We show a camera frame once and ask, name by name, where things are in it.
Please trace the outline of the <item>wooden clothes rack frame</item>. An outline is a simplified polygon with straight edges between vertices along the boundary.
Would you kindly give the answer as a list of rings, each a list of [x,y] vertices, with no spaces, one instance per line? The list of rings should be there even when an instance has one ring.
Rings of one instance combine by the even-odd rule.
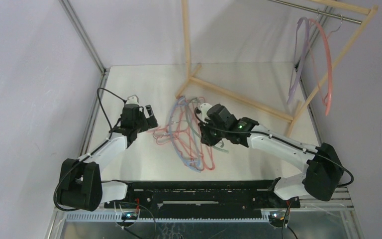
[[[355,32],[353,33],[351,38],[347,41],[346,45],[343,47],[343,49],[341,50],[339,55],[336,57],[336,59],[332,60],[332,66],[334,70],[336,66],[341,62],[343,57],[350,50],[350,48],[354,45],[355,41],[358,39],[361,33],[365,30],[365,28],[370,23],[370,21],[374,18],[374,16],[378,12],[379,6],[374,5],[370,9],[368,9],[366,7],[361,7],[358,5],[339,2],[335,0],[316,0],[315,3],[321,4],[324,6],[331,6],[336,9],[342,9],[342,10],[358,13],[365,16],[365,19],[362,20],[363,23],[359,25],[359,27],[355,30]],[[254,107],[259,111],[268,113],[276,118],[279,118],[283,121],[288,122],[289,127],[287,129],[286,136],[290,136],[294,125],[296,124],[299,117],[304,112],[304,109],[308,108],[313,98],[319,93],[317,86],[316,88],[312,90],[312,92],[310,93],[310,95],[307,97],[307,99],[305,100],[303,104],[301,102],[298,103],[295,114],[291,116],[287,113],[276,110],[258,101],[245,97],[244,95],[240,95],[233,91],[227,90],[215,84],[199,79],[198,77],[196,77],[196,74],[200,71],[202,65],[198,63],[193,69],[191,69],[190,14],[189,14],[189,3],[187,0],[181,1],[181,9],[182,9],[182,24],[183,24],[183,34],[184,34],[185,59],[186,59],[186,81],[178,89],[177,93],[175,94],[175,97],[177,99],[181,97],[182,93],[184,92],[184,90],[187,88],[188,85],[190,84],[198,85],[205,89],[211,90],[217,94],[226,96],[228,98],[231,98],[237,102],[248,105],[250,107]],[[320,83],[322,83],[322,86],[325,83],[327,83],[326,74],[320,80]]]

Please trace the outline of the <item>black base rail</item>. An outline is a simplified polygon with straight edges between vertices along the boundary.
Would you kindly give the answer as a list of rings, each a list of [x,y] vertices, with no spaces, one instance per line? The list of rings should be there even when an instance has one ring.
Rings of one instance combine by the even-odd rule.
[[[157,220],[260,219],[264,210],[300,208],[299,198],[283,200],[272,180],[130,181],[125,199],[103,204],[106,209],[137,209]]]

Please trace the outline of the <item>aluminium corner post left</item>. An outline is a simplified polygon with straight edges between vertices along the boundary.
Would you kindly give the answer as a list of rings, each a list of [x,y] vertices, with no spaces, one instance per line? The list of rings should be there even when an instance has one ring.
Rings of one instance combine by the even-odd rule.
[[[74,6],[70,0],[59,0],[59,3],[70,20],[74,30],[76,31],[80,41],[84,45],[86,51],[94,62],[95,66],[99,70],[101,75],[106,74],[106,67],[104,66],[94,44],[92,43],[84,25],[82,24]]]

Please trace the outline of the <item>metal rack rod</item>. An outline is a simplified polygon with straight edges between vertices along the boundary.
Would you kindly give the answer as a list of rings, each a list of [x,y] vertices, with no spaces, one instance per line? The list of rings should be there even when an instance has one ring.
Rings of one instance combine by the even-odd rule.
[[[357,19],[350,18],[350,17],[345,17],[345,16],[342,16],[341,14],[329,13],[329,12],[326,12],[326,11],[322,11],[322,10],[320,10],[318,8],[314,9],[314,8],[310,8],[310,7],[305,7],[305,6],[302,6],[302,5],[286,2],[286,1],[283,1],[283,0],[268,0],[268,1],[269,2],[278,3],[278,4],[281,4],[281,5],[285,5],[285,6],[289,6],[289,7],[292,7],[292,8],[300,9],[300,10],[303,10],[303,11],[316,13],[317,15],[323,15],[323,16],[334,18],[334,19],[339,19],[342,22],[345,21],[345,22],[350,22],[350,23],[354,23],[354,24],[358,24],[358,25],[361,25],[363,23],[361,20],[357,20]]]

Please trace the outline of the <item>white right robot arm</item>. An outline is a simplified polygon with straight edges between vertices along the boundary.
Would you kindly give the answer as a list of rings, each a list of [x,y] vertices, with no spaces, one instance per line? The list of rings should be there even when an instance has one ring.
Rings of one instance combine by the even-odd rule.
[[[237,119],[221,105],[203,103],[194,109],[201,132],[201,143],[215,146],[222,140],[246,148],[267,152],[297,168],[300,173],[276,178],[267,194],[273,207],[281,207],[287,200],[310,195],[317,200],[330,201],[347,169],[342,165],[335,148],[327,143],[320,146],[302,143],[266,128],[256,120]]]

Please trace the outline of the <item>lilac plastic hanger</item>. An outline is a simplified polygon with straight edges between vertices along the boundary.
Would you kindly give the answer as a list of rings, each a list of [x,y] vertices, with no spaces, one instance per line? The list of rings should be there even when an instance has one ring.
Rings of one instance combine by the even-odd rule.
[[[302,71],[305,67],[306,58],[312,47],[313,31],[317,29],[316,20],[302,16],[298,19],[295,29],[295,42],[292,62],[294,64],[291,70],[289,87],[287,92],[286,104],[290,105],[294,99]]]

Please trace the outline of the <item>green plastic hanger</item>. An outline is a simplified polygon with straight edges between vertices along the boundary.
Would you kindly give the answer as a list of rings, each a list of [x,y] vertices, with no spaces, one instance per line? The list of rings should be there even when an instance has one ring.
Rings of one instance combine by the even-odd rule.
[[[193,138],[197,137],[198,139],[201,139],[201,134],[198,132],[197,129],[195,129],[194,120],[191,119],[191,106],[190,105],[192,105],[194,103],[199,105],[201,103],[204,103],[205,99],[203,97],[194,97],[194,98],[185,100],[185,102],[186,102],[186,108],[185,108],[186,122],[192,131]],[[221,141],[220,143],[221,143],[220,147],[214,146],[213,148],[219,152],[229,153],[229,150],[224,149],[224,142]]]

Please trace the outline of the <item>blue plastic hanger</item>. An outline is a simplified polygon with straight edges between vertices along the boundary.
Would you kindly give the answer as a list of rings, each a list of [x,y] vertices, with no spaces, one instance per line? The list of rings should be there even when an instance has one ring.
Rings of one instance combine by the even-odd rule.
[[[197,133],[194,129],[190,104],[195,98],[187,100],[179,97],[171,108],[166,134],[181,162],[192,171],[203,171],[202,155],[197,145]]]

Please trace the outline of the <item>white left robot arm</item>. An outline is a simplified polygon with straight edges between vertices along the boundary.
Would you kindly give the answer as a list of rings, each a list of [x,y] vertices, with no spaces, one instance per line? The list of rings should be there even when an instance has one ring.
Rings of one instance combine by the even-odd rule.
[[[77,159],[66,159],[61,165],[60,179],[53,201],[61,211],[94,211],[100,204],[116,200],[131,207],[136,200],[127,183],[119,180],[102,181],[103,170],[126,151],[138,134],[158,127],[151,105],[125,104],[120,118],[105,140],[92,152]]]

